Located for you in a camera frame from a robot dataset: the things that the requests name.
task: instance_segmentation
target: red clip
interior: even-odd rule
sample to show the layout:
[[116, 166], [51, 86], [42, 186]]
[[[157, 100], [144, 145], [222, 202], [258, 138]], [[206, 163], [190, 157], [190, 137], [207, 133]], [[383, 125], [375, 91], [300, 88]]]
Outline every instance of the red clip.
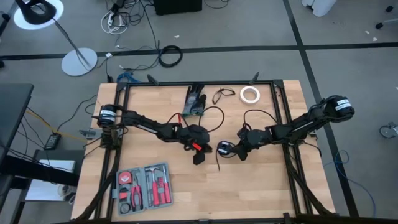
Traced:
[[200, 147], [198, 144], [192, 143], [192, 146], [193, 146], [196, 150], [201, 151], [201, 147]]

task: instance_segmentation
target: red tool kit case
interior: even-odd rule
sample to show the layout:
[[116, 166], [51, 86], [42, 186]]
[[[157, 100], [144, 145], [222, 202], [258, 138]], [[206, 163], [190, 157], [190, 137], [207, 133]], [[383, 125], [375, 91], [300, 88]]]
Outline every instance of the red tool kit case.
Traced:
[[118, 201], [119, 215], [133, 215], [146, 209], [172, 205], [169, 177], [166, 162], [118, 171], [112, 197]]

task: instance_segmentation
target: power adapter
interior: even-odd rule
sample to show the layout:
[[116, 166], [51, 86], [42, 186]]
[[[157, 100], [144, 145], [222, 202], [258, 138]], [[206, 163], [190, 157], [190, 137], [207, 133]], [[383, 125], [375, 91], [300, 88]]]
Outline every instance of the power adapter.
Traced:
[[58, 143], [60, 142], [61, 135], [57, 133], [53, 133], [50, 135], [50, 137], [47, 139], [47, 142], [45, 143], [44, 150], [55, 150], [58, 146]]

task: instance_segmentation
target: white lamp base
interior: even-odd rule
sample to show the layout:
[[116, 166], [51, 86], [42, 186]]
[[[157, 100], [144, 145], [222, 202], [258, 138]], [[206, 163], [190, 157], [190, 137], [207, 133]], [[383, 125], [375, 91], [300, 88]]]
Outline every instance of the white lamp base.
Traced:
[[86, 47], [80, 47], [79, 51], [86, 58], [88, 64], [81, 57], [78, 57], [76, 50], [72, 50], [62, 59], [61, 67], [67, 75], [80, 76], [95, 68], [98, 61], [97, 53]]

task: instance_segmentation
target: blue cable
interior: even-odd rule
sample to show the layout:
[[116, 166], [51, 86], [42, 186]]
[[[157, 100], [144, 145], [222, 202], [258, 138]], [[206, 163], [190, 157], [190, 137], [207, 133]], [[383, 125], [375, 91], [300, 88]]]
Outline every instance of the blue cable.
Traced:
[[[347, 160], [346, 160], [346, 161], [344, 161], [344, 162], [343, 162], [343, 161], [341, 161], [341, 162], [338, 162], [338, 161], [337, 161], [337, 156], [340, 154], [340, 152], [344, 152], [344, 153], [347, 155]], [[348, 162], [349, 162], [349, 155], [348, 155], [348, 152], [347, 152], [346, 150], [340, 150], [340, 151], [338, 151], [338, 152], [336, 153], [335, 161], [328, 162], [328, 163], [326, 163], [326, 164], [323, 165], [323, 166], [325, 167], [325, 166], [327, 166], [327, 165], [330, 165], [330, 164], [334, 163], [335, 166], [336, 166], [336, 169], [337, 169], [337, 171], [340, 173], [340, 175], [342, 175], [342, 176], [343, 176], [344, 178], [346, 178], [348, 181], [350, 181], [350, 182], [356, 184], [357, 186], [360, 186], [362, 189], [364, 189], [364, 190], [366, 191], [366, 193], [368, 193], [369, 197], [370, 197], [371, 200], [372, 200], [372, 204], [373, 204], [373, 218], [375, 218], [375, 217], [376, 217], [376, 203], [374, 202], [374, 199], [373, 199], [373, 196], [371, 195], [371, 193], [370, 193], [363, 185], [361, 185], [360, 183], [358, 183], [358, 182], [356, 182], [356, 181], [354, 181], [354, 180], [351, 180], [350, 178], [348, 178], [347, 176], [345, 176], [345, 175], [340, 171], [340, 168], [337, 166], [337, 164], [346, 164], [346, 163], [348, 163]]]
[[120, 74], [117, 79], [116, 82], [120, 82], [123, 78], [127, 78], [129, 83], [140, 83], [140, 80], [136, 80], [135, 78], [132, 77], [132, 72], [124, 72], [122, 74]]

